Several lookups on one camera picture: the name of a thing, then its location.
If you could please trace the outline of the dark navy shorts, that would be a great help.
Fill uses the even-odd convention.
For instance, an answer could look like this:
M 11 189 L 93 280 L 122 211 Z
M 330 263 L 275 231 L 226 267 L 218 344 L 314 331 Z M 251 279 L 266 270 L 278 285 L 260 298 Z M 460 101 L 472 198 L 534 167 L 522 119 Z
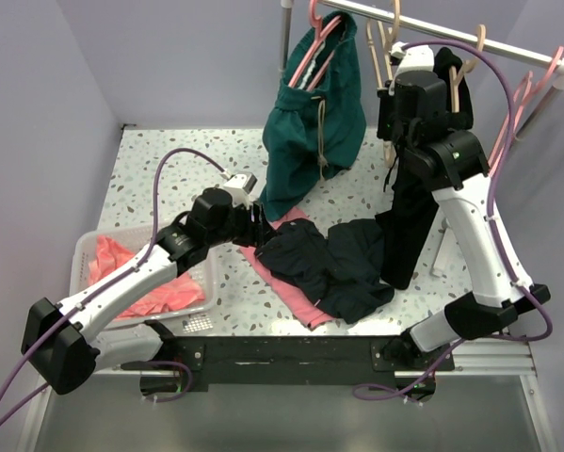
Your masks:
M 255 257 L 317 309 L 354 324 L 395 296 L 380 280 L 384 248 L 383 231 L 371 218 L 336 224 L 326 235 L 312 221 L 297 218 L 281 224 Z

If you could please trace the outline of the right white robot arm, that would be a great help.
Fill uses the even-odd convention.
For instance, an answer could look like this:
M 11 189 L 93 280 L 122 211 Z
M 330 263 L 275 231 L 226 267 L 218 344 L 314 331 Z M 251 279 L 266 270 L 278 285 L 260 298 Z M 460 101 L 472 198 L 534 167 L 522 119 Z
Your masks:
M 458 340 L 488 337 L 551 298 L 519 265 L 495 202 L 478 138 L 458 129 L 447 110 L 447 86 L 436 73 L 409 71 L 389 90 L 386 128 L 398 170 L 390 210 L 377 215 L 384 232 L 380 277 L 404 290 L 432 223 L 443 213 L 456 237 L 472 289 L 409 327 L 385 347 L 388 358 L 422 369 L 433 351 Z

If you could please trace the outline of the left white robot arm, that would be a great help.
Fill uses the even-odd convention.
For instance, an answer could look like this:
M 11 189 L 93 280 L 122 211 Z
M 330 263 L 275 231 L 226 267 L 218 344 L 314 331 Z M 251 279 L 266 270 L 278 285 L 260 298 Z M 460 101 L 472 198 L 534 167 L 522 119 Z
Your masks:
M 233 243 L 257 248 L 274 235 L 258 201 L 234 198 L 227 189 L 207 188 L 192 208 L 160 229 L 119 269 L 58 303 L 47 298 L 29 309 L 22 353 L 59 395 L 66 395 L 99 368 L 146 362 L 169 367 L 175 346 L 152 327 L 133 331 L 126 345 L 104 330 L 120 313 L 154 289 L 204 261 L 213 247 Z

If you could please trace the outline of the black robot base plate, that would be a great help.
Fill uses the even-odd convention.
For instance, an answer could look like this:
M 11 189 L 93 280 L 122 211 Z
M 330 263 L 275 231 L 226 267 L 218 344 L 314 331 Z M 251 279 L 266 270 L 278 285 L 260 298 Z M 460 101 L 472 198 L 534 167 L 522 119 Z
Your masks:
M 392 336 L 177 336 L 170 338 L 153 358 L 155 363 L 124 363 L 124 371 L 144 374 L 144 395 L 171 392 L 175 382 L 187 383 L 185 371 L 165 361 L 188 367 L 190 388 L 206 391 L 216 384 L 392 385 L 395 373 L 423 372 L 437 359 L 439 369 L 455 369 L 447 347 L 416 358 L 391 355 Z

